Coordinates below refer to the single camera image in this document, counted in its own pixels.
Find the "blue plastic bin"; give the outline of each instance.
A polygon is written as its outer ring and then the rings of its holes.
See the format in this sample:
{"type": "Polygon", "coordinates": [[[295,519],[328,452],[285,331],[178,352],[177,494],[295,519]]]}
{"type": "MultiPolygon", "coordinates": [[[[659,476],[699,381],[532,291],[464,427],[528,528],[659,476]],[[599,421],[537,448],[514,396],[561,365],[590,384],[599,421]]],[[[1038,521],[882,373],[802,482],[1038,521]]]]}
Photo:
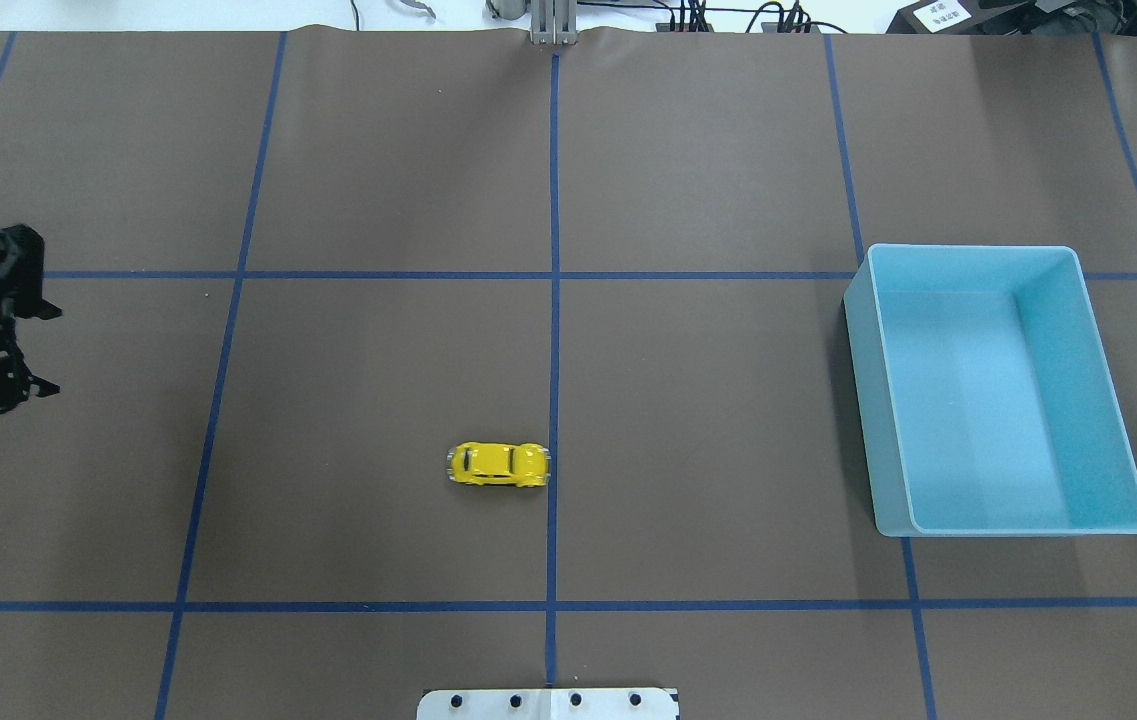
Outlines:
{"type": "Polygon", "coordinates": [[[875,245],[843,299],[879,532],[1137,533],[1074,250],[875,245]]]}

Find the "toy car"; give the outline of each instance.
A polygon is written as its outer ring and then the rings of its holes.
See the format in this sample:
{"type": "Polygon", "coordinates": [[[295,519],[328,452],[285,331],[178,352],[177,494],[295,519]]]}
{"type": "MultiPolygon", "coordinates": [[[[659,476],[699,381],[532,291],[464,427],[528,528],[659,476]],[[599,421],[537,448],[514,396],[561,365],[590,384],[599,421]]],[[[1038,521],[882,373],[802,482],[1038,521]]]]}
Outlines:
{"type": "Polygon", "coordinates": [[[463,442],[448,452],[448,478],[468,486],[541,487],[550,453],[536,442],[463,442]]]}

